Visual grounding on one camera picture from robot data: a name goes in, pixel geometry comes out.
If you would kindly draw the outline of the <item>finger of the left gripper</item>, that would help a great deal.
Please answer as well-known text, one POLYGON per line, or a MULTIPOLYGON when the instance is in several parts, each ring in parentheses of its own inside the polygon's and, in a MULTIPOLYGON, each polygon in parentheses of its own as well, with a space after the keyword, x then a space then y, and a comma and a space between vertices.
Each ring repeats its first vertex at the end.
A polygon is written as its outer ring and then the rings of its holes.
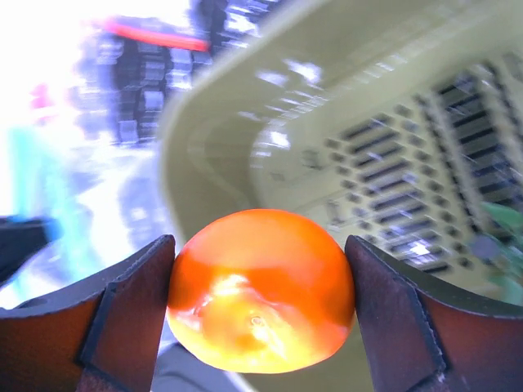
POLYGON ((33 255, 60 237, 61 227, 56 219, 2 216, 1 281, 8 282, 33 255))

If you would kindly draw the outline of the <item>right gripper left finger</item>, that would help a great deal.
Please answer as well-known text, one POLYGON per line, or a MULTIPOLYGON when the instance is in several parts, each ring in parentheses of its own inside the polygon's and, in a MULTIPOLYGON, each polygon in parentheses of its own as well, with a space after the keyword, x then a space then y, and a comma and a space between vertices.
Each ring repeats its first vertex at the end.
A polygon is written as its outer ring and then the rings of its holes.
POLYGON ((99 273, 1 311, 3 391, 147 391, 175 239, 163 235, 99 273))

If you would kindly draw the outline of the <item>orange carrot toy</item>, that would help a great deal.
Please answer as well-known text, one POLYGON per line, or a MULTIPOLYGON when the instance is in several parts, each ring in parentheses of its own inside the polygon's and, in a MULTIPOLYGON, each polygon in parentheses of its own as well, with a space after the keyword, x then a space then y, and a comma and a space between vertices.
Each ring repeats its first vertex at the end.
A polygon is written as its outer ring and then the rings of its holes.
POLYGON ((197 359, 278 374, 333 356, 355 324, 350 264, 314 221, 276 209, 215 220, 174 260, 168 326, 197 359))

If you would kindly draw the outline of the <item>clear blue-zipper bag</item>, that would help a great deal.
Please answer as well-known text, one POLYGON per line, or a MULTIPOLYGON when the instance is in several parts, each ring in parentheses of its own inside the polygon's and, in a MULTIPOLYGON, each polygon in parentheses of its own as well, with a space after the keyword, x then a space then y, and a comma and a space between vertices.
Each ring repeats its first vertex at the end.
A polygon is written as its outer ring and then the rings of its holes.
POLYGON ((137 167, 130 149, 102 143, 68 146, 50 127, 14 126, 3 153, 11 183, 11 218, 54 221, 51 246, 32 256, 9 284, 19 301, 76 282, 135 251, 119 191, 137 167))

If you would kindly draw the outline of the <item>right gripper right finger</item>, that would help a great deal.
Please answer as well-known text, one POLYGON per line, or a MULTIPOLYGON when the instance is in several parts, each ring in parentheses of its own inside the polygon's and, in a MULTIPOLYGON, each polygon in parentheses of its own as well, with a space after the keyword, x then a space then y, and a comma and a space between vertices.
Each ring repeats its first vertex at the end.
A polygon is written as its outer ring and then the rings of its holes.
POLYGON ((520 391, 522 308, 398 261, 359 236, 345 254, 376 391, 520 391))

